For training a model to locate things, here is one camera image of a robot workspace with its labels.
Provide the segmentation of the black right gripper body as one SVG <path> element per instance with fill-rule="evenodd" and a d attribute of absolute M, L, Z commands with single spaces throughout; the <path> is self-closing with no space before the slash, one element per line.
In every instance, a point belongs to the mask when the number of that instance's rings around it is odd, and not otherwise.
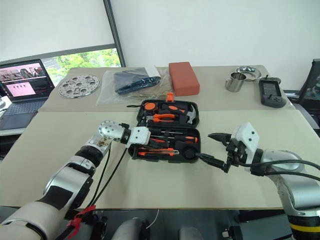
<path fill-rule="evenodd" d="M 247 161 L 246 145 L 242 141 L 231 139 L 226 145 L 227 160 L 222 170 L 228 173 L 231 166 L 244 167 Z"/>

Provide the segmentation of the black tape roll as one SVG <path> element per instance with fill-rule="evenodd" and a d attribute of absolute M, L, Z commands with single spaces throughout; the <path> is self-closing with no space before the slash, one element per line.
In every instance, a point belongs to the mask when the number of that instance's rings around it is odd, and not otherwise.
<path fill-rule="evenodd" d="M 185 147 L 182 150 L 183 157 L 188 161 L 194 161 L 197 159 L 197 149 L 191 146 Z"/>

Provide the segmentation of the black plastic tool case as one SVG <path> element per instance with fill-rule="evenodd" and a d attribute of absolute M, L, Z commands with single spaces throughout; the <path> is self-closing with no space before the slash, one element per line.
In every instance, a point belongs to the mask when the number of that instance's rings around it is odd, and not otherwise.
<path fill-rule="evenodd" d="M 157 112 L 148 112 L 144 110 L 143 104 L 146 102 L 156 103 L 158 106 Z M 174 105 L 177 107 L 182 107 L 185 105 L 193 105 L 196 111 L 196 117 L 193 120 L 192 124 L 180 123 L 178 117 L 175 122 L 159 122 L 155 123 L 152 121 L 147 121 L 146 116 L 152 116 L 154 114 L 174 114 L 170 113 L 168 110 L 162 110 L 162 104 Z M 158 162 L 158 161 L 167 161 L 169 163 L 193 163 L 198 160 L 186 160 L 182 153 L 183 149 L 186 147 L 193 147 L 197 149 L 197 154 L 201 151 L 201 137 L 200 132 L 197 130 L 197 126 L 200 122 L 198 105 L 191 101 L 175 100 L 172 93 L 168 93 L 166 99 L 146 99 L 143 100 L 140 105 L 131 105 L 131 108 L 139 108 L 138 114 L 136 117 L 138 127 L 147 127 L 151 132 L 151 136 L 164 136 L 164 137 L 174 137 L 177 135 L 197 137 L 198 143 L 188 143 L 179 140 L 162 140 L 161 139 L 161 148 L 168 149 L 172 148 L 179 151 L 179 155 L 168 156 L 162 154 L 147 154 L 146 156 L 138 155 L 138 151 L 141 149 L 147 149 L 146 145 L 133 144 L 128 148 L 128 153 L 133 159 L 140 159 L 149 162 Z"/>

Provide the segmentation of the black orange handled screwdriver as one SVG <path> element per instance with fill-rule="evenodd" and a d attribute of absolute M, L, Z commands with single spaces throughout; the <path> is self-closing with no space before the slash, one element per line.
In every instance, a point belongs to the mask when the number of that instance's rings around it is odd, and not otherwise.
<path fill-rule="evenodd" d="M 186 143 L 196 144 L 199 142 L 199 139 L 195 136 L 186 136 L 186 135 L 176 135 L 176 136 L 157 136 L 151 135 L 153 139 L 160 139 L 160 140 L 175 140 L 175 141 L 182 141 Z"/>

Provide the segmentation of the orange black utility knife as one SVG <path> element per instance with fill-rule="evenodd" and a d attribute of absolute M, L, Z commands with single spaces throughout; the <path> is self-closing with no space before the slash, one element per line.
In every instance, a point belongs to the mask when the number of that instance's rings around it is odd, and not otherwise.
<path fill-rule="evenodd" d="M 146 156 L 146 155 L 167 155 L 167 156 L 175 156 L 179 155 L 180 152 L 173 148 L 163 148 L 163 149 L 141 149 L 138 151 L 138 156 Z"/>

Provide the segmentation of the orange black tape measure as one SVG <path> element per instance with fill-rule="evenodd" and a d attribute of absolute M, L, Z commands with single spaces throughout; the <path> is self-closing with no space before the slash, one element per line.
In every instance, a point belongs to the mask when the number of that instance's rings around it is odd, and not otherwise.
<path fill-rule="evenodd" d="M 146 111 L 146 112 L 157 112 L 158 111 L 158 105 L 154 102 L 145 102 L 143 104 L 143 109 Z"/>

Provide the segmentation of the stainless steel mug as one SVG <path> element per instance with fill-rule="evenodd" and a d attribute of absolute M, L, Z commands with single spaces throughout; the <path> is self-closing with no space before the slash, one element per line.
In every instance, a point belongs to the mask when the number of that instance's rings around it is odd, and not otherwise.
<path fill-rule="evenodd" d="M 225 88 L 229 92 L 239 92 L 247 77 L 241 72 L 232 72 L 230 78 L 225 82 Z"/>

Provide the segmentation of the dark grey handheld controller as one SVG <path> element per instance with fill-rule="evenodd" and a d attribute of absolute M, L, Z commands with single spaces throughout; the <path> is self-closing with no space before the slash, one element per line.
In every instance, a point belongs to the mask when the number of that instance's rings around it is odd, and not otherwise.
<path fill-rule="evenodd" d="M 260 102 L 262 105 L 280 109 L 287 101 L 280 89 L 281 80 L 278 77 L 270 77 L 268 74 L 259 79 Z"/>

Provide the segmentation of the red rectangular block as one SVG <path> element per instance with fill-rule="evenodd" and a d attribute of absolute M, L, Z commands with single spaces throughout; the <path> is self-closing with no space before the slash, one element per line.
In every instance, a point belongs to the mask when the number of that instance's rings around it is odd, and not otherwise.
<path fill-rule="evenodd" d="M 172 87 L 177 97 L 198 95 L 200 83 L 189 62 L 172 62 L 168 64 Z"/>

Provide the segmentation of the stainless steel bowl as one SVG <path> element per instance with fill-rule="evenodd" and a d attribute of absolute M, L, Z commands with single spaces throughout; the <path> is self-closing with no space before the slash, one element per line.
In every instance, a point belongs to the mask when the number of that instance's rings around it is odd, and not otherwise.
<path fill-rule="evenodd" d="M 239 66 L 235 71 L 245 75 L 245 81 L 247 82 L 254 82 L 262 76 L 260 70 L 249 65 Z"/>

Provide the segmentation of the clear plastic bag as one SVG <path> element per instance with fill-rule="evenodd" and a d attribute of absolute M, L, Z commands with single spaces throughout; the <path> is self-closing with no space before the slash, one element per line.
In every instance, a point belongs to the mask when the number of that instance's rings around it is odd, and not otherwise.
<path fill-rule="evenodd" d="M 120 71 L 107 70 L 102 77 L 101 92 L 97 99 L 96 105 L 103 106 L 103 105 L 118 104 L 118 103 L 135 104 L 148 99 L 151 99 L 151 100 L 164 99 L 167 93 L 173 91 L 171 78 L 169 76 L 169 71 L 167 69 L 158 69 L 155 67 L 161 76 L 161 81 L 159 84 L 153 87 L 141 89 L 141 90 L 130 92 L 123 95 L 117 94 L 115 92 L 114 74 L 116 72 L 133 70 L 136 68 L 143 68 L 143 67 L 133 67 L 133 68 L 128 68 Z"/>

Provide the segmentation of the grey rounded shape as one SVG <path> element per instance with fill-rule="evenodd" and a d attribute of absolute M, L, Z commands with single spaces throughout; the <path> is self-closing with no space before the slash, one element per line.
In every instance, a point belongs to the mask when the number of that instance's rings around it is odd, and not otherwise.
<path fill-rule="evenodd" d="M 204 240 L 200 231 L 193 226 L 183 226 L 178 232 L 178 240 Z"/>
<path fill-rule="evenodd" d="M 111 240 L 150 240 L 151 232 L 147 228 L 146 218 L 132 218 L 124 221 L 115 231 Z"/>

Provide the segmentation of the white roller blind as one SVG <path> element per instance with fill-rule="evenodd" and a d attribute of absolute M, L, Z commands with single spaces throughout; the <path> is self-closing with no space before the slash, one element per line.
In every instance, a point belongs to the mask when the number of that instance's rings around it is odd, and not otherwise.
<path fill-rule="evenodd" d="M 114 44 L 103 0 L 0 0 L 0 61 Z"/>

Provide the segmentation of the orange handled pliers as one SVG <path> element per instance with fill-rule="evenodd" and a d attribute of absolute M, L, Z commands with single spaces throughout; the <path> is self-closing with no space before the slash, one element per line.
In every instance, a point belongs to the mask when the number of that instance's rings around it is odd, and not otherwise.
<path fill-rule="evenodd" d="M 147 115 L 145 117 L 147 121 L 152 121 L 153 123 L 171 123 L 175 122 L 177 118 L 177 115 L 171 113 Z"/>

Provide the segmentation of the dark grey window post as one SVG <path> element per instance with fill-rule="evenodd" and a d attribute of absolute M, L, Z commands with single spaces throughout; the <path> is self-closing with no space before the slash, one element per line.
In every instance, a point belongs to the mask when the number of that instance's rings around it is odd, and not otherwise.
<path fill-rule="evenodd" d="M 111 0 L 102 0 L 102 1 L 103 1 L 105 12 L 106 12 L 106 15 L 108 18 L 108 22 L 109 22 L 110 30 L 112 33 L 113 41 L 115 44 L 115 48 L 117 50 L 117 54 L 119 57 L 120 65 L 122 67 L 126 67 L 126 62 L 125 62 L 125 58 L 124 58 L 124 54 L 123 54 L 123 50 L 122 50 L 122 46 L 121 46 L 121 42 L 120 42 L 120 37 L 118 34 L 117 24 L 115 21 Z"/>

